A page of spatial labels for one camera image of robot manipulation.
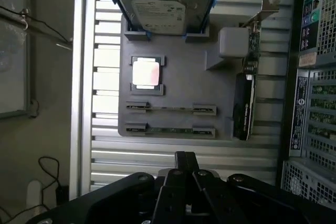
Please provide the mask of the green RAM stick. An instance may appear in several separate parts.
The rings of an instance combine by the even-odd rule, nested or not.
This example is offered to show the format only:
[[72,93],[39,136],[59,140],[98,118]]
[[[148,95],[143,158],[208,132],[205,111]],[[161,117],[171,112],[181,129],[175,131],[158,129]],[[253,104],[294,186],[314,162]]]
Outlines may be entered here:
[[141,132],[150,134],[200,134],[200,135],[214,135],[214,128],[171,128],[171,127],[149,127],[149,128],[126,128],[127,132]]
[[149,106],[149,105],[127,105],[130,110],[167,110],[167,111],[191,111],[191,112],[216,112],[215,106],[193,106],[191,108],[185,107],[166,107],[166,106]]

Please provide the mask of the white cylindrical object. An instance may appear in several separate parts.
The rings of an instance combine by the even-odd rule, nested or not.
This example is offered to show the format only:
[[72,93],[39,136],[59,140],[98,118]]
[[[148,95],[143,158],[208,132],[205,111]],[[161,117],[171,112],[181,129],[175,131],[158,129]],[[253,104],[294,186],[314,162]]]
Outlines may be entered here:
[[41,205],[41,190],[42,184],[39,180],[32,180],[28,183],[26,193],[26,207],[35,210],[40,208]]

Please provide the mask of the black graphics card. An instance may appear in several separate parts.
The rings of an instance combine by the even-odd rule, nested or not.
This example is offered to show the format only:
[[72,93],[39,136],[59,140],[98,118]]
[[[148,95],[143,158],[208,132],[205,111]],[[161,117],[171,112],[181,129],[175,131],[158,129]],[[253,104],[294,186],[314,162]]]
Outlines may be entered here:
[[262,0],[261,10],[240,27],[249,31],[248,53],[242,59],[242,71],[236,76],[233,137],[246,141],[253,129],[254,103],[260,58],[261,23],[279,12],[280,0]]

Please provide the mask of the open PC case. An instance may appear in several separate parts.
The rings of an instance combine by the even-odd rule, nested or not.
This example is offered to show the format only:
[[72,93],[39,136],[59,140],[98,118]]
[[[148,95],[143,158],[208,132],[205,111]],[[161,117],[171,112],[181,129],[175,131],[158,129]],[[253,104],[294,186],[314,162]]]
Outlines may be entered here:
[[336,0],[294,0],[276,183],[336,210]]

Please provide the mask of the CPU with silver lid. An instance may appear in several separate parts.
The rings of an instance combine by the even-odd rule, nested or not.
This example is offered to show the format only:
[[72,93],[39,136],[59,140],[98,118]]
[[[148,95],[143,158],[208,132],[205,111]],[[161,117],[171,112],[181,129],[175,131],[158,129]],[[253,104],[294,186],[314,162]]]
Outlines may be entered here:
[[132,56],[132,90],[156,91],[162,87],[161,70],[165,57]]

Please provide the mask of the dark grey parts rack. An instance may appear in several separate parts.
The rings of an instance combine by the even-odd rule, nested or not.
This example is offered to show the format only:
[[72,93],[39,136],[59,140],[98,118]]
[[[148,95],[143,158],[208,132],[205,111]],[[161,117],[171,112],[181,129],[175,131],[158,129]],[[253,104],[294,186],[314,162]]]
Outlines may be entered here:
[[[219,56],[218,33],[230,27],[226,20],[211,23],[205,34],[187,36],[129,32],[122,22],[119,80],[118,132],[122,136],[205,138],[233,137],[236,76],[243,58]],[[132,90],[132,56],[165,57],[160,90]],[[166,107],[215,106],[216,112],[130,110],[127,105]],[[214,128],[214,135],[150,134],[127,132],[126,128]]]

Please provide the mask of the light grey square block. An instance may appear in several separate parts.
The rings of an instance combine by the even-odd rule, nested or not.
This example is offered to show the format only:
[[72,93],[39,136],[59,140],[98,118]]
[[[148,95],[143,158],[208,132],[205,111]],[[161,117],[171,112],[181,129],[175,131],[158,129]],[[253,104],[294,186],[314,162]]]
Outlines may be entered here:
[[219,56],[243,58],[249,52],[249,30],[244,27],[223,27],[218,33]]

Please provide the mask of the grey framed panel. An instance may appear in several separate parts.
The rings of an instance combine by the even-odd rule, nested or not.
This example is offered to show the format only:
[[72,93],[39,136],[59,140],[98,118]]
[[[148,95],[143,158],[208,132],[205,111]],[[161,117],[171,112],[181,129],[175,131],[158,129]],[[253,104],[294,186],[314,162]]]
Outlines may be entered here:
[[20,13],[0,6],[0,120],[28,115],[30,37]]

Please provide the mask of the silver hard disk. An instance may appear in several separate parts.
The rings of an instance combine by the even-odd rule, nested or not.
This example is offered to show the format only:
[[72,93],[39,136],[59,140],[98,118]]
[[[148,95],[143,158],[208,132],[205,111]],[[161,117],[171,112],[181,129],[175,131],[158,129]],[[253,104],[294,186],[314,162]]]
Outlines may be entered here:
[[203,30],[213,0],[119,0],[133,30],[183,36]]

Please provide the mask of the aluminium frame rail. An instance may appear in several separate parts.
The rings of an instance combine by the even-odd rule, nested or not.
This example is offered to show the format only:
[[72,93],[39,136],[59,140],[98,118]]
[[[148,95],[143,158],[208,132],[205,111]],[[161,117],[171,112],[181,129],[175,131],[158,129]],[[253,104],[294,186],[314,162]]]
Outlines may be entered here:
[[72,51],[69,198],[90,190],[96,0],[75,0]]

